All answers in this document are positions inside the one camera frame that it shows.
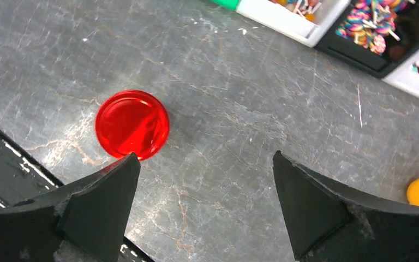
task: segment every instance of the table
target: table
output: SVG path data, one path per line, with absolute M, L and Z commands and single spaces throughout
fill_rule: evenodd
M 417 98 L 207 0 L 0 0 L 0 128 L 62 181 L 113 162 L 126 89 L 172 121 L 126 232 L 156 261 L 293 261 L 276 150 L 392 200 L 419 176 Z

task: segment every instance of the red bowl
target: red bowl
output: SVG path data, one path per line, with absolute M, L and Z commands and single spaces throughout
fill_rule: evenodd
M 116 158 L 134 152 L 139 160 L 155 155 L 166 143 L 169 116 L 163 104 L 140 90 L 126 90 L 105 101 L 95 119 L 104 150 Z

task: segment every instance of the green object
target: green object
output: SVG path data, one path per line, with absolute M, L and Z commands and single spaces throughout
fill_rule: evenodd
M 240 0 L 211 0 L 211 1 L 232 11 L 235 11 L 237 9 L 238 4 L 240 3 Z

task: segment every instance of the red circular object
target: red circular object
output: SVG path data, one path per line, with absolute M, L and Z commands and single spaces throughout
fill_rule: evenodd
M 139 160 L 155 155 L 166 143 L 169 117 L 163 104 L 144 91 L 115 94 L 100 107 L 95 133 L 104 150 L 116 158 L 134 152 Z

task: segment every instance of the red lid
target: red lid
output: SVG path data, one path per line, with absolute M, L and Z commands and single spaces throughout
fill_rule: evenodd
M 100 145 L 116 158 L 131 152 L 139 160 L 152 157 L 166 143 L 169 128 L 163 104 L 139 90 L 126 90 L 110 97 L 95 119 Z

